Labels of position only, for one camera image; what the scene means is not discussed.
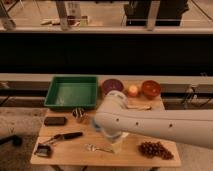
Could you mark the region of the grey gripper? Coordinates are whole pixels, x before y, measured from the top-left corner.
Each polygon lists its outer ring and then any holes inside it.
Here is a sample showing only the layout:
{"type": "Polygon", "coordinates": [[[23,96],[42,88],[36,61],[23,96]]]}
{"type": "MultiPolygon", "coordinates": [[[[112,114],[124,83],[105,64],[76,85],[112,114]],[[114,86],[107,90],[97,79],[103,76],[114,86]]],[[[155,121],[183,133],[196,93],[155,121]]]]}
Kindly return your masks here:
{"type": "Polygon", "coordinates": [[[125,138],[127,136],[128,136],[127,133],[122,133],[118,137],[113,137],[113,138],[109,139],[109,141],[111,143],[112,151],[115,154],[118,154],[118,153],[120,153],[122,151],[122,144],[123,144],[123,141],[125,140],[125,138]]]}

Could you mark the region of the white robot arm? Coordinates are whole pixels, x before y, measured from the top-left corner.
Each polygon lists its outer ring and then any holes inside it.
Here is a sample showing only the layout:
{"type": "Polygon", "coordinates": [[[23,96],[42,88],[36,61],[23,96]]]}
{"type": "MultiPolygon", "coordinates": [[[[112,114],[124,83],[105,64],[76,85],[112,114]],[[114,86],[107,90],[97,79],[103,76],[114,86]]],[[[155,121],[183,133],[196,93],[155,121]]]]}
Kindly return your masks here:
{"type": "Polygon", "coordinates": [[[97,108],[95,123],[108,140],[128,132],[213,149],[213,110],[140,111],[127,104],[127,96],[113,90],[97,108]]]}

